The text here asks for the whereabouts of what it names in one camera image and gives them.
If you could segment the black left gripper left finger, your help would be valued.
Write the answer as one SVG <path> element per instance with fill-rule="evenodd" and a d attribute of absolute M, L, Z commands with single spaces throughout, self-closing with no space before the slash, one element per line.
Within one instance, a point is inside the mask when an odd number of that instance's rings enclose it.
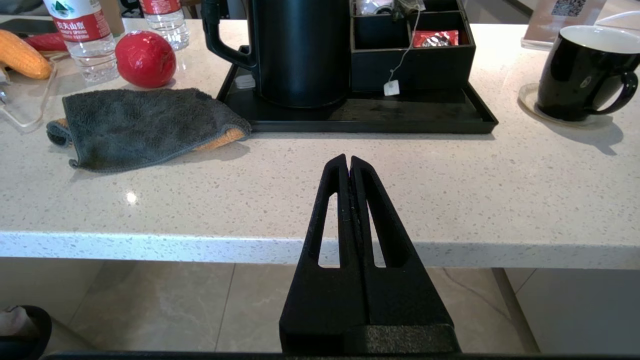
<path fill-rule="evenodd" d="M 331 217 L 338 226 L 337 268 L 320 266 L 329 200 L 337 197 Z M 366 323 L 361 265 L 354 236 L 346 156 L 325 164 L 306 237 L 279 319 L 284 353 L 351 353 L 352 330 Z"/>

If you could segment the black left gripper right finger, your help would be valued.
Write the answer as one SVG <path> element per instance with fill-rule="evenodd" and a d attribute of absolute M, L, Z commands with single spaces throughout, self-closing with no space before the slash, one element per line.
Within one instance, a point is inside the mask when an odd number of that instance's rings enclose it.
<path fill-rule="evenodd" d="M 377 171 L 353 156 L 349 175 L 369 323 L 452 326 Z"/>

